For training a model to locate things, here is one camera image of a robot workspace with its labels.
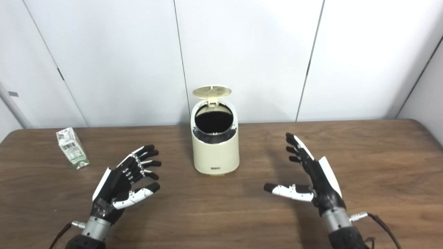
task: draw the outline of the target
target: trash can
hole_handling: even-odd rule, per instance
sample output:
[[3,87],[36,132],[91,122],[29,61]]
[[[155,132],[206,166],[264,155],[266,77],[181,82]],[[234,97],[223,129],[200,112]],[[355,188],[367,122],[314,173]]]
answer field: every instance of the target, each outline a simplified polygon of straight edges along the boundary
[[231,89],[204,86],[192,93],[203,99],[191,113],[195,168],[209,175],[234,171],[240,163],[237,112],[231,103],[220,99],[231,94]]

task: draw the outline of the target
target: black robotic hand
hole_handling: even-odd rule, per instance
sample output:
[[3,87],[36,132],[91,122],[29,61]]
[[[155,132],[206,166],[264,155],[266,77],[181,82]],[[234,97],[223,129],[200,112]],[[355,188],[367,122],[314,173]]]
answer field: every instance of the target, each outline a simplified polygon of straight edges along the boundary
[[161,162],[147,160],[159,154],[153,145],[143,146],[129,154],[116,169],[107,168],[92,196],[93,207],[90,215],[114,224],[128,206],[149,197],[160,189],[158,183],[131,190],[132,184],[143,177],[158,180],[159,176],[146,168],[161,166]]
[[83,231],[69,240],[67,249],[106,248],[103,241],[125,208],[146,199],[160,189],[160,185],[155,182],[131,190],[132,184],[144,177],[159,179],[157,174],[146,169],[162,165],[159,161],[147,160],[158,154],[153,145],[143,146],[129,154],[115,169],[106,169],[92,196],[93,205],[88,222],[72,222],[72,225]]
[[289,160],[302,165],[312,186],[294,184],[286,187],[266,183],[264,190],[275,195],[312,202],[328,229],[328,237],[334,249],[367,248],[359,231],[352,225],[352,221],[360,217],[348,216],[340,186],[326,157],[315,160],[304,143],[290,133],[286,133],[286,141],[291,145],[286,150],[294,154]]

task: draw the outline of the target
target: trash can opening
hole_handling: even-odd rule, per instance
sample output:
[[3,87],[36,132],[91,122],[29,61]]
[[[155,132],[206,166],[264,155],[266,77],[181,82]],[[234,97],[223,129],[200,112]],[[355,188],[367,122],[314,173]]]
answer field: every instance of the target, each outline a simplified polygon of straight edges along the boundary
[[231,128],[234,117],[231,110],[223,104],[216,107],[204,105],[195,115],[195,125],[206,134],[217,135]]

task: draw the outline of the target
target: barcode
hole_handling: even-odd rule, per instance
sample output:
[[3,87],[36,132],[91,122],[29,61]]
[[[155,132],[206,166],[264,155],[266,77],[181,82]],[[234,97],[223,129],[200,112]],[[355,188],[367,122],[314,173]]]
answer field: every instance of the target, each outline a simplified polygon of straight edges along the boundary
[[76,146],[75,142],[71,142],[69,144],[62,145],[62,149],[67,150],[67,149],[72,148],[74,146]]

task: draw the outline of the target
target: open lid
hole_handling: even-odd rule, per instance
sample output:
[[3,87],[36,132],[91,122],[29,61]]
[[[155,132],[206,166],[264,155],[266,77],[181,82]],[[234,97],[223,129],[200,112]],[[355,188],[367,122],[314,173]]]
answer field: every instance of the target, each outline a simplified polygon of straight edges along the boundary
[[208,99],[208,106],[217,106],[218,98],[226,97],[231,92],[225,86],[202,86],[192,91],[192,94],[200,99]]

